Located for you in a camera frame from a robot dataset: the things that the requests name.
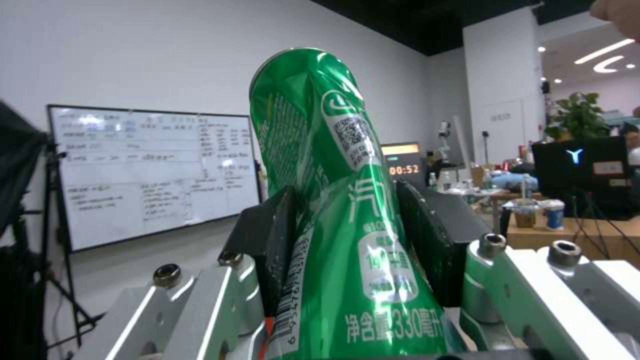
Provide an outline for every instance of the black ceiling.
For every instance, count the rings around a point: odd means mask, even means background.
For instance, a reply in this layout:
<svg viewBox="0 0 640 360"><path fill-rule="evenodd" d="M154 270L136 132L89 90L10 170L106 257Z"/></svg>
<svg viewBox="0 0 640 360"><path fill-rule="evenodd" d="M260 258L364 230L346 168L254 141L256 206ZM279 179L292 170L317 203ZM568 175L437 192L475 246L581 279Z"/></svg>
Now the black ceiling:
<svg viewBox="0 0 640 360"><path fill-rule="evenodd" d="M527 5L544 24L586 11L593 0L313 0L426 55L462 46L462 27Z"/></svg>

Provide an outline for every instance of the white pillar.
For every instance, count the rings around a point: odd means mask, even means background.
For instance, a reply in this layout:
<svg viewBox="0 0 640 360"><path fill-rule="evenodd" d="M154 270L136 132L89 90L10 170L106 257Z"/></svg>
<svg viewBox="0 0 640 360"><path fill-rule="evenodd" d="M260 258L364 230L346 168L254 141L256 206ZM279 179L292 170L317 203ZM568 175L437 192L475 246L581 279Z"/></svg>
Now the white pillar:
<svg viewBox="0 0 640 360"><path fill-rule="evenodd" d="M482 132L489 132L490 163L518 156L518 145L541 138L544 102L538 24L529 7L463 30L472 137L484 163Z"/></svg>

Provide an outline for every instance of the ceiling light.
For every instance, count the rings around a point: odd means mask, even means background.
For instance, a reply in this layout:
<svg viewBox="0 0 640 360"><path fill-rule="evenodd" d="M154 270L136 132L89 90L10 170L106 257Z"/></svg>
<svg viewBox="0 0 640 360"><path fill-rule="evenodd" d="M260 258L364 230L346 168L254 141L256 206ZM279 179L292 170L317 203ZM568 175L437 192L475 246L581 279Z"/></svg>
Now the ceiling light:
<svg viewBox="0 0 640 360"><path fill-rule="evenodd" d="M607 47L603 47L602 49L600 49L598 51L594 51L591 54L589 54L589 55L587 55L587 56L585 56L583 58L579 58L578 60L575 60L574 64L580 65L580 64L586 63L587 61L595 59L600 55L604 55L606 53L610 53L611 51L614 51L615 49L619 49L619 48L621 48L623 46L627 46L627 45L629 45L629 44L631 44L633 42L635 42L635 40L632 39L632 38L628 38L626 40L622 40L620 42L616 42L613 45L609 45Z"/></svg>
<svg viewBox="0 0 640 360"><path fill-rule="evenodd" d="M618 70L616 70L616 69L608 69L607 66L610 65L610 64L613 64L616 61L620 61L622 59L624 59L624 56L622 56L622 55L618 55L618 56L614 56L612 58L608 58L608 59L606 59L604 61L599 62L598 65L594 66L593 67L593 71L599 72L601 74L608 74L608 73L611 73L611 72L617 72Z"/></svg>

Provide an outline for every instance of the crushed can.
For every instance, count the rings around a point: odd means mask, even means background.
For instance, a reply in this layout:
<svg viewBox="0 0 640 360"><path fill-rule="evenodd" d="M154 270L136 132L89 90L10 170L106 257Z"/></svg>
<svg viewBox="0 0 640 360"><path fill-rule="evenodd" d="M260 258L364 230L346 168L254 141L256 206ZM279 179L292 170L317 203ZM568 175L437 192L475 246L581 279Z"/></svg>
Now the crushed can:
<svg viewBox="0 0 640 360"><path fill-rule="evenodd" d="M319 49L284 51L257 71L249 98L269 193L293 185L301 209L267 358L463 351L407 252L380 145L346 65Z"/></svg>

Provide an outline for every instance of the barcode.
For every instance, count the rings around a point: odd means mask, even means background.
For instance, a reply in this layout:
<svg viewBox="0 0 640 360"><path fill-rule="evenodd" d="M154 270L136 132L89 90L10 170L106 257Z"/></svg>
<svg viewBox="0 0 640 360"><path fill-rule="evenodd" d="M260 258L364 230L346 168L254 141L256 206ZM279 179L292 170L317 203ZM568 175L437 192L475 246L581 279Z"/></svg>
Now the barcode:
<svg viewBox="0 0 640 360"><path fill-rule="evenodd" d="M302 283L311 234L313 234L313 228L301 236L293 247L287 282L276 310L273 335L269 340L269 358L279 357L298 349Z"/></svg>
<svg viewBox="0 0 640 360"><path fill-rule="evenodd" d="M340 119L333 125L333 130L335 130L345 152L348 152L351 146L372 137L369 125L360 117Z"/></svg>

